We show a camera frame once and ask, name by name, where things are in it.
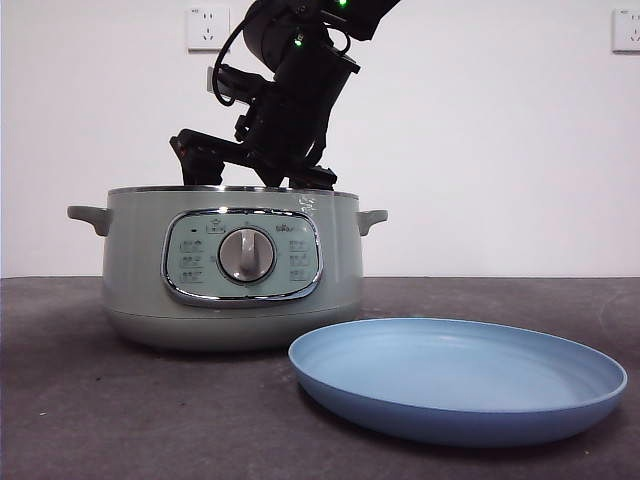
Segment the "dark table surface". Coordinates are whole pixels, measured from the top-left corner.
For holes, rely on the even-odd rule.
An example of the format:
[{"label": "dark table surface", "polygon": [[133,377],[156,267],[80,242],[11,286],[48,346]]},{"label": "dark table surface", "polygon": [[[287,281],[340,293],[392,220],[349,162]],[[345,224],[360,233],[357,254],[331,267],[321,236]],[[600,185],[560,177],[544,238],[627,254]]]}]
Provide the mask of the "dark table surface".
[{"label": "dark table surface", "polygon": [[640,279],[366,280],[361,318],[524,327],[626,368],[625,396],[603,422],[513,449],[370,432],[308,397],[285,349],[157,351],[117,337],[100,305],[99,278],[2,281],[3,479],[640,478]]}]

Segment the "silver knob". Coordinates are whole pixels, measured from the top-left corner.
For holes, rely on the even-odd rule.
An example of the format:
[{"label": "silver knob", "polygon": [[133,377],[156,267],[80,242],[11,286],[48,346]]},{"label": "silver knob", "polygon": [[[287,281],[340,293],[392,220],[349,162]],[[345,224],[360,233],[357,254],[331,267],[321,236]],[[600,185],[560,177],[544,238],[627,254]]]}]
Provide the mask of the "silver knob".
[{"label": "silver knob", "polygon": [[227,235],[218,256],[222,269],[231,278],[239,282],[255,282],[271,270],[273,245],[258,230],[243,228]]}]

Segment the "power socket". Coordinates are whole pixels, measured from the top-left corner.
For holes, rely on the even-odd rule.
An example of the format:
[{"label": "power socket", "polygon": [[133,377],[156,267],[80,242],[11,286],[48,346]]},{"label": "power socket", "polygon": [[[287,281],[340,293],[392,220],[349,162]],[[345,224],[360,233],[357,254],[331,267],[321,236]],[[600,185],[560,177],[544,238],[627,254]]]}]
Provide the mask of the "power socket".
[{"label": "power socket", "polygon": [[613,51],[640,52],[640,10],[613,11]]},{"label": "power socket", "polygon": [[229,37],[230,8],[224,5],[194,6],[187,10],[187,49],[220,50]]}]

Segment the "cooker control panel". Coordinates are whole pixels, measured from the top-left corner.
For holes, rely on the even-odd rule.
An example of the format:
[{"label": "cooker control panel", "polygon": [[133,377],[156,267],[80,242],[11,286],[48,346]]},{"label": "cooker control panel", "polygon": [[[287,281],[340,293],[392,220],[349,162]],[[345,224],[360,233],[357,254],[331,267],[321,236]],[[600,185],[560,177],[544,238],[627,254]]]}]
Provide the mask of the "cooker control panel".
[{"label": "cooker control panel", "polygon": [[321,273],[317,229],[298,212],[186,212],[173,220],[164,245],[165,284],[190,305],[251,307],[302,298]]}]

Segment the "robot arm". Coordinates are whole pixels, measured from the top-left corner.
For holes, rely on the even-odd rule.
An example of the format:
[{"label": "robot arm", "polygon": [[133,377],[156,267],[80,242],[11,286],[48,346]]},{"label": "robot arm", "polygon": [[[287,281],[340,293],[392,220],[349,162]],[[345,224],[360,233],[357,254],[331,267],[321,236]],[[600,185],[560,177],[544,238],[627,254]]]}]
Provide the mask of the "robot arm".
[{"label": "robot arm", "polygon": [[[209,89],[223,105],[249,105],[228,142],[183,130],[171,139],[185,184],[222,182],[224,162],[253,168],[277,187],[289,177],[294,188],[332,189],[337,177],[317,166],[326,146],[331,109],[360,67],[346,53],[350,37],[372,38],[381,18],[400,0],[258,0],[225,43],[209,70]],[[328,30],[347,38],[335,48]],[[242,72],[222,60],[242,32],[249,50],[271,71],[273,81]]]}]

